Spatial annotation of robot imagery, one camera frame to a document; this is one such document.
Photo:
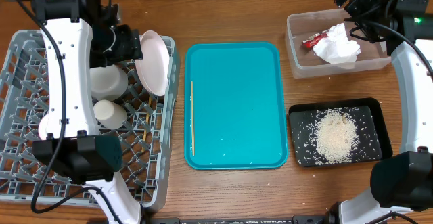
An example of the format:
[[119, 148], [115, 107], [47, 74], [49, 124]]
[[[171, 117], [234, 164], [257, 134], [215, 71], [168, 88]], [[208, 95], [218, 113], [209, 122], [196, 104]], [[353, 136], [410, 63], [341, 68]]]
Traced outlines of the large white plate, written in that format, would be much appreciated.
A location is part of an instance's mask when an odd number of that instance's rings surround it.
[[166, 44], [158, 33], [148, 30], [140, 36], [140, 46], [143, 58], [135, 60], [139, 80], [149, 93], [164, 96], [170, 61]]

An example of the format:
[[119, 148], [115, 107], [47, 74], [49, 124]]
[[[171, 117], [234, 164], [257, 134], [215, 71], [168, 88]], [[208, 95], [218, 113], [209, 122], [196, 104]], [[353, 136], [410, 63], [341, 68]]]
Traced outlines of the red sauce packet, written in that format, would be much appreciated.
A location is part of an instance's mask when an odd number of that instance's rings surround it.
[[318, 32], [315, 33], [313, 35], [311, 35], [309, 38], [307, 38], [306, 40], [304, 40], [302, 42], [302, 45], [304, 47], [306, 47], [307, 49], [310, 49], [312, 47], [314, 47], [316, 44], [318, 44], [318, 42], [327, 37], [327, 33], [329, 32], [329, 30], [324, 30], [322, 32]]

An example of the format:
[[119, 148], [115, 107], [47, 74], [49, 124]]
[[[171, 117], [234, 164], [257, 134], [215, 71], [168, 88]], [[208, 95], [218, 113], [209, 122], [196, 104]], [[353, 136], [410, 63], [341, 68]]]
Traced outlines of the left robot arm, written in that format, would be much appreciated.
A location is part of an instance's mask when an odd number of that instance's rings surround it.
[[141, 204], [122, 174], [117, 137], [102, 135], [93, 111], [92, 68], [140, 59], [139, 33], [121, 25], [118, 8], [101, 0], [32, 0], [49, 79], [46, 138], [32, 145], [49, 171], [89, 192], [111, 223], [140, 223]]

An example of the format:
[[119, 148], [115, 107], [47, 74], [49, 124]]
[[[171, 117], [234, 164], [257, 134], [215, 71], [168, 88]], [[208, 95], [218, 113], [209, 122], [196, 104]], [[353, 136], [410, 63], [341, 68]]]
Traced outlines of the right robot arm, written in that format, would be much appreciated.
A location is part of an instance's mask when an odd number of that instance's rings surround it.
[[370, 43], [385, 42], [402, 113], [396, 156], [376, 163], [370, 186], [335, 203], [324, 223], [383, 223], [432, 207], [432, 14], [428, 0], [334, 0]]

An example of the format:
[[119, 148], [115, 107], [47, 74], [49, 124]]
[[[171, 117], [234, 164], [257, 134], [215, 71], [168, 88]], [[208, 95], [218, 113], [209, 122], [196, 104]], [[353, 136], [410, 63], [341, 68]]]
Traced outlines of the white paper cup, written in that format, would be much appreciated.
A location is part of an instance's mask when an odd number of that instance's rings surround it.
[[115, 130], [123, 126], [127, 119], [126, 110], [109, 100], [100, 100], [93, 106], [96, 119], [107, 129]]

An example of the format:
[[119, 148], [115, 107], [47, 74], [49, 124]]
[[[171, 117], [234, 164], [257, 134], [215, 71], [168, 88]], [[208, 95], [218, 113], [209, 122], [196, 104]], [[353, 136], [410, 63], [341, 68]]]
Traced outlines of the grey round bowl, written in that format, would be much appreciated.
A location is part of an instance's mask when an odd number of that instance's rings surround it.
[[90, 69], [91, 95], [94, 99], [114, 101], [128, 87], [128, 76], [116, 65]]

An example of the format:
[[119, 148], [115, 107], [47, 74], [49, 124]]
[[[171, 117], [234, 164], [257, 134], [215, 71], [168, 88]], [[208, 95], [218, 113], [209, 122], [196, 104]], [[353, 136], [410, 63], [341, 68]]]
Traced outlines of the small white round plate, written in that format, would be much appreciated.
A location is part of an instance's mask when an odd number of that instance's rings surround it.
[[46, 140], [47, 138], [47, 125], [48, 125], [49, 115], [46, 114], [42, 117], [38, 125], [38, 135], [41, 140]]

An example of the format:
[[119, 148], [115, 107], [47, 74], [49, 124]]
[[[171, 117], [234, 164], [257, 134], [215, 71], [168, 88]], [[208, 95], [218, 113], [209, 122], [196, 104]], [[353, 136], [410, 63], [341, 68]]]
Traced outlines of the white napkin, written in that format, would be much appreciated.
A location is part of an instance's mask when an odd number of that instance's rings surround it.
[[361, 53], [361, 46], [348, 39], [345, 23], [332, 26], [326, 35], [313, 46], [315, 55], [337, 67], [354, 68], [357, 56]]

